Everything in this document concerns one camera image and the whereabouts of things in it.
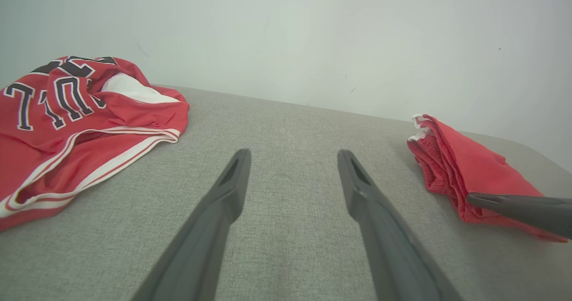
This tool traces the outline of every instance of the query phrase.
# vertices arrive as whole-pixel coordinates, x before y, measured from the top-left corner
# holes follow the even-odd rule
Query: gray fabric surface
[[[428,193],[406,146],[410,122],[179,89],[190,103],[177,144],[159,144],[58,216],[0,234],[0,300],[129,300],[231,155],[252,151],[243,215],[231,226],[218,300],[373,300],[336,153],[352,150],[467,301],[569,300],[572,246],[460,221]],[[505,155],[547,196],[572,175],[507,140]]]

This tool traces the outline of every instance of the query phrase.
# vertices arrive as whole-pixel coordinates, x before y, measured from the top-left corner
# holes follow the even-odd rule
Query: jersey number
[[[60,67],[64,72],[68,73],[69,75],[74,75],[71,77],[61,77],[54,81],[54,90],[55,90],[55,97],[57,99],[58,105],[60,108],[67,112],[68,117],[72,121],[79,120],[83,118],[83,116],[88,116],[94,113],[93,109],[85,102],[85,99],[80,93],[80,79],[78,77],[89,77],[94,73],[94,69],[90,67],[87,63],[82,65],[78,65],[73,60],[74,59],[82,59],[88,61],[96,61],[100,63],[113,63],[117,65],[115,59],[112,57],[105,57],[105,58],[96,58],[96,59],[88,59],[88,58],[79,58],[79,57],[69,57],[66,60],[55,60],[51,61],[47,65],[43,65],[38,69],[35,69],[30,74],[31,75],[48,75],[50,71]],[[18,111],[18,125],[17,128],[19,130],[34,130],[34,127],[30,124],[29,121],[29,110],[30,110],[30,101],[34,98],[35,89],[30,87],[29,85],[25,85],[23,83],[13,83],[8,87],[4,88],[4,95],[10,98],[15,98],[16,94],[20,93],[20,110]],[[71,99],[76,104],[77,108],[80,109],[80,112],[73,109],[70,105],[70,101],[67,95],[71,95]],[[93,95],[89,95],[93,103],[100,109],[106,107],[105,102],[96,98]],[[50,105],[47,102],[47,90],[41,90],[38,104],[43,104],[46,108],[46,115],[52,119],[52,126],[59,130],[63,128],[66,124],[61,118],[61,116],[57,115],[53,112]]]

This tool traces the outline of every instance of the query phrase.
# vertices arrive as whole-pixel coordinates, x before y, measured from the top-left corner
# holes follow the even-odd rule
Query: red basketball jersey
[[[0,230],[57,214],[159,142],[189,104],[123,59],[63,57],[0,91]]]

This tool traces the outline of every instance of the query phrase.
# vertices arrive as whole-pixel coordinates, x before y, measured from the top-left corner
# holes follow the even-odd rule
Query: clothing
[[[189,105],[123,59],[62,57],[0,92],[0,230],[53,216],[159,142]]]
[[[505,158],[428,114],[413,116],[421,132],[407,146],[423,169],[425,186],[446,195],[466,222],[517,227],[542,240],[567,242],[555,234],[468,204],[469,193],[543,196]]]

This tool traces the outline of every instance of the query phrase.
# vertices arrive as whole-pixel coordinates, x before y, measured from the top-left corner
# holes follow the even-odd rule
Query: white wall
[[[0,0],[0,25],[0,85],[112,55],[152,83],[430,113],[572,171],[571,0]]]

